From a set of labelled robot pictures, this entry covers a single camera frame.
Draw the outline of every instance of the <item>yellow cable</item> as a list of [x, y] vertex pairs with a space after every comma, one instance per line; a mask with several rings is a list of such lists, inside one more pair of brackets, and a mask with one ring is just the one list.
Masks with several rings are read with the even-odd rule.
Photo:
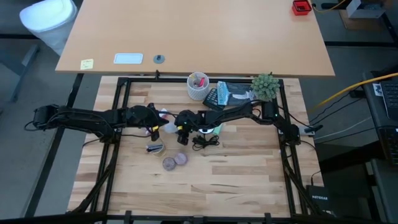
[[333, 7], [331, 7], [330, 9], [324, 10], [324, 11], [318, 10], [316, 7], [312, 7], [312, 8], [313, 8], [313, 10], [315, 10], [315, 11], [317, 11], [317, 12], [319, 12], [319, 13], [324, 13], [324, 12], [328, 12], [328, 11], [330, 11], [330, 10], [336, 9], [336, 8], [339, 7], [341, 4], [343, 4], [345, 1], [347, 1], [347, 0], [342, 0], [339, 4], [337, 4], [337, 5], [333, 6]]
[[324, 105], [325, 103], [331, 101], [332, 99], [336, 98], [337, 96], [341, 95], [342, 93], [344, 93], [344, 92], [346, 92], [346, 91], [348, 91], [350, 89], [356, 88], [357, 86], [360, 86], [360, 85], [363, 85], [363, 84], [371, 83], [371, 82], [378, 81], [378, 80], [383, 80], [385, 78], [390, 78], [390, 77], [394, 77], [394, 76], [398, 76], [398, 73], [393, 73], [393, 74], [390, 74], [390, 75], [384, 75], [384, 76], [381, 76], [381, 77], [378, 77], [378, 78], [371, 78], [369, 80], [365, 80], [365, 81], [359, 82], [357, 84], [351, 85], [351, 86], [345, 88], [344, 90], [341, 90], [338, 93], [334, 94], [333, 96], [323, 100], [321, 103], [316, 105], [314, 108], [310, 109], [309, 113], [313, 112], [318, 107]]

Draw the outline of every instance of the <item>green succulent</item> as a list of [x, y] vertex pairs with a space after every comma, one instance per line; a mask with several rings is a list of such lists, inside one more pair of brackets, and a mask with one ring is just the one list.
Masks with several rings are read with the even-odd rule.
[[259, 100], [271, 101], [276, 98], [279, 90], [279, 81], [270, 74], [262, 73], [252, 81], [251, 88]]

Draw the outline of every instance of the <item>sticky note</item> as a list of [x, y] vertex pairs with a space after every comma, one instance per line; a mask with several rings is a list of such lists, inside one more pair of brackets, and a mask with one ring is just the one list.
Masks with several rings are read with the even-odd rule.
[[92, 69], [94, 66], [94, 59], [82, 60], [80, 63], [80, 70]]

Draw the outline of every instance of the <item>red box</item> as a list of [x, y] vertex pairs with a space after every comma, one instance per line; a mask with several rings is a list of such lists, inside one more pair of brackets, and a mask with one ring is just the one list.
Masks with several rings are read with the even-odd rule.
[[312, 10], [312, 7], [307, 0], [296, 0], [293, 1], [292, 9], [296, 16], [304, 16]]

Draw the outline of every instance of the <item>book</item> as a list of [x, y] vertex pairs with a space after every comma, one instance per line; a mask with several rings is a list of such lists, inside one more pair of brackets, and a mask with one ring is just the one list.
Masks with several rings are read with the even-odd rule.
[[253, 89], [250, 84], [218, 82], [217, 100], [219, 105], [241, 105], [255, 100]]

